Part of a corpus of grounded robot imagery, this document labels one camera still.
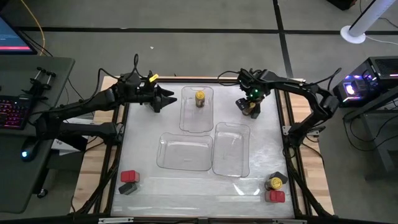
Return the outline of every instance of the white stand base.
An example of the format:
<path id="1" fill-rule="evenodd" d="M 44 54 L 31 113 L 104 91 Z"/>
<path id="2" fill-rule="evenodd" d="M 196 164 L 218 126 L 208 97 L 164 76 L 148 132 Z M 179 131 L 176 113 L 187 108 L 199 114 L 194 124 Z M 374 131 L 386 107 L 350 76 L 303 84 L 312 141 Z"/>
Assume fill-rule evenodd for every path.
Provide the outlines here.
<path id="1" fill-rule="evenodd" d="M 351 26 L 344 26 L 343 28 L 341 28 L 340 35 L 342 36 L 342 38 L 344 38 L 345 40 L 347 40 L 352 44 L 362 44 L 366 40 L 366 35 L 361 34 L 358 37 L 353 37 L 348 32 L 350 27 Z"/>

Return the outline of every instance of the purple light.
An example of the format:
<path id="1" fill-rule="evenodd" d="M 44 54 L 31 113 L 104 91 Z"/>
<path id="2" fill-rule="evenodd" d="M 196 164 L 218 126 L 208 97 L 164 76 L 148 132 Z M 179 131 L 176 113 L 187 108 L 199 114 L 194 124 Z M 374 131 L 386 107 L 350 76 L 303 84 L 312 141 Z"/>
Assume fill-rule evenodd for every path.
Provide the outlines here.
<path id="1" fill-rule="evenodd" d="M 361 97 L 359 96 L 355 96 L 355 97 L 347 97 L 343 100 L 343 103 L 346 102 L 347 100 L 359 100 L 361 99 Z"/>
<path id="2" fill-rule="evenodd" d="M 353 90 L 353 87 L 351 85 L 346 85 L 345 87 L 348 94 L 350 95 L 355 94 L 355 91 Z"/>

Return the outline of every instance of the yellow cap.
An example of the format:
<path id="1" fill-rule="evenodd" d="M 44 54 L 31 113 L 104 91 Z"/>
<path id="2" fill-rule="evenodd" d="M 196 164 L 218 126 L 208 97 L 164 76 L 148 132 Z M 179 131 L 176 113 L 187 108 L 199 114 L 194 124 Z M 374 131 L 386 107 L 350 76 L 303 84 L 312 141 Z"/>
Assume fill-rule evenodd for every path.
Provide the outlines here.
<path id="1" fill-rule="evenodd" d="M 195 94 L 195 97 L 196 97 L 198 100 L 202 100 L 202 99 L 205 98 L 205 92 L 203 92 L 203 91 L 197 91 L 197 93 Z"/>
<path id="2" fill-rule="evenodd" d="M 271 187 L 274 190 L 279 190 L 282 188 L 282 180 L 278 177 L 271 178 Z"/>
<path id="3" fill-rule="evenodd" d="M 159 75 L 158 75 L 158 74 L 155 74 L 153 77 L 150 77 L 150 78 L 149 78 L 149 82 L 153 82 L 153 81 L 155 81 L 157 78 L 159 78 Z"/>

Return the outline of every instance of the red block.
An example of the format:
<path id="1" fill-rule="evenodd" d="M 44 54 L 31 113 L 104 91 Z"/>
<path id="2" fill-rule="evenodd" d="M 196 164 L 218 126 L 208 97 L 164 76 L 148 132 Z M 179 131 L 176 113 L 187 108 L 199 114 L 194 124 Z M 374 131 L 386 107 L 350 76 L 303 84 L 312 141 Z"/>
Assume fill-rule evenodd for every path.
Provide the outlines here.
<path id="1" fill-rule="evenodd" d="M 139 173 L 134 170 L 127 170 L 120 173 L 120 179 L 125 183 L 139 182 Z"/>
<path id="2" fill-rule="evenodd" d="M 285 192 L 281 190 L 270 190 L 266 194 L 266 202 L 272 203 L 284 203 L 285 202 Z"/>

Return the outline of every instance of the white tabletop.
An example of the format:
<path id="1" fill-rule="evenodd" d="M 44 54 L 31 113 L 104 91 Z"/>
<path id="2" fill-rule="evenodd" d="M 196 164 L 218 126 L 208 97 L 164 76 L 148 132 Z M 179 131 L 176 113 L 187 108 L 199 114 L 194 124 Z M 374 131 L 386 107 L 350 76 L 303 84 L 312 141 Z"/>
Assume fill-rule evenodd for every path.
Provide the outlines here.
<path id="1" fill-rule="evenodd" d="M 174 91 L 177 102 L 154 113 L 147 106 L 130 105 L 113 199 L 112 216 L 173 217 L 294 217 L 289 183 L 284 184 L 285 203 L 264 200 L 264 182 L 279 171 L 287 175 L 282 155 L 282 136 L 275 94 L 261 103 L 257 119 L 244 116 L 235 101 L 244 98 L 238 86 L 218 84 L 163 83 L 162 88 Z M 249 166 L 245 177 L 226 177 L 208 171 L 163 169 L 157 166 L 159 138 L 163 133 L 187 134 L 180 130 L 181 89 L 210 86 L 214 89 L 214 139 L 219 122 L 246 124 L 250 127 Z M 141 175 L 138 190 L 121 195 L 120 173 L 136 170 Z"/>

